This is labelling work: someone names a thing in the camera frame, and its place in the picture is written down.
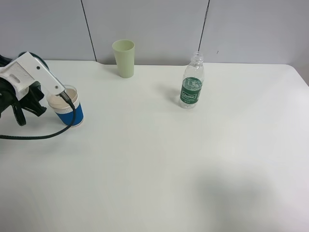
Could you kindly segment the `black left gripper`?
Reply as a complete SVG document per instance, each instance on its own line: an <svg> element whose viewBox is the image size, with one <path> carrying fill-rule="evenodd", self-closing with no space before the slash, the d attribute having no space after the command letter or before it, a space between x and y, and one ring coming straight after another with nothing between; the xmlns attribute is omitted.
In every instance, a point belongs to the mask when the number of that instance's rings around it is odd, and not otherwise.
<svg viewBox="0 0 309 232"><path fill-rule="evenodd" d="M46 107L40 104L40 100L43 98L41 84L37 81L29 86L25 97L18 100L13 85L3 78L0 79L0 111L3 112L11 106L19 126L26 125L24 109L36 116L41 116L46 112Z"/></svg>

